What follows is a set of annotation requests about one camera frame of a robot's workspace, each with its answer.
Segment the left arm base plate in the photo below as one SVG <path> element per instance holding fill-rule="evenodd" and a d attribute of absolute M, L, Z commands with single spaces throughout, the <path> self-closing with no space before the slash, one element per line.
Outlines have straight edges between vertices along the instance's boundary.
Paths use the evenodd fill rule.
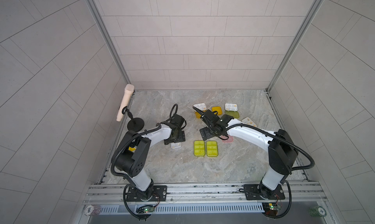
<path fill-rule="evenodd" d="M 167 186 L 153 186 L 152 190 L 140 191 L 137 188 L 128 187 L 124 190 L 127 202 L 164 202 L 167 195 Z"/>

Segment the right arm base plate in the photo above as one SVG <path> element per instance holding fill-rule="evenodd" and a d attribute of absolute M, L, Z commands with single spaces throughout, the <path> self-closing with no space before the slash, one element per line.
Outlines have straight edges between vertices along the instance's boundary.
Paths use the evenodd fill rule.
<path fill-rule="evenodd" d="M 285 200 L 285 193 L 281 184 L 277 185 L 275 190 L 270 190 L 265 186 L 244 185 L 243 191 L 246 199 L 249 200 Z"/>

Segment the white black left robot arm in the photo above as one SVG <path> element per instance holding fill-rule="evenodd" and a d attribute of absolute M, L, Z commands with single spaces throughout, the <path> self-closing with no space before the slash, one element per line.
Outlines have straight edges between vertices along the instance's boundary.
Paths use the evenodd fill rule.
<path fill-rule="evenodd" d="M 182 116 L 174 114 L 150 130 L 129 130 L 112 155 L 111 174 L 127 180 L 140 199 L 150 199 L 154 182 L 144 170 L 149 149 L 161 141 L 166 145 L 184 142 L 186 125 Z"/>

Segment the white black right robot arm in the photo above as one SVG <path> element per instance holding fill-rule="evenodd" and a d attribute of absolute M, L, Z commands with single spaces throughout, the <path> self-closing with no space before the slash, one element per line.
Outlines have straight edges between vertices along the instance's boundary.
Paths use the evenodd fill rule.
<path fill-rule="evenodd" d="M 218 117 L 210 110 L 203 112 L 197 107 L 193 109 L 200 114 L 200 119 L 207 125 L 204 130 L 208 130 L 210 135 L 222 140 L 225 137 L 237 137 L 268 153 L 270 168 L 263 176 L 256 193 L 263 199 L 274 198 L 277 187 L 293 171 L 315 166 L 311 155 L 295 145 L 285 130 L 266 131 L 226 114 Z"/>

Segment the clear white pillbox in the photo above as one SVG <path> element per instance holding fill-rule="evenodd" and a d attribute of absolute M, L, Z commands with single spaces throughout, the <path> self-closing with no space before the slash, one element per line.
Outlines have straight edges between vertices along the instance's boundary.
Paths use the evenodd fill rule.
<path fill-rule="evenodd" d="M 179 149 L 182 147 L 182 143 L 181 142 L 171 143 L 170 146 L 171 146 L 171 149 Z"/>

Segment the small yellow pillbox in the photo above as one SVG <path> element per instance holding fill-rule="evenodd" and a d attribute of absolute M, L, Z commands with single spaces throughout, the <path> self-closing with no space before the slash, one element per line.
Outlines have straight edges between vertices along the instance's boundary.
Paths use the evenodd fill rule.
<path fill-rule="evenodd" d="M 212 107 L 212 112 L 215 115 L 222 115 L 223 114 L 221 107 Z"/>

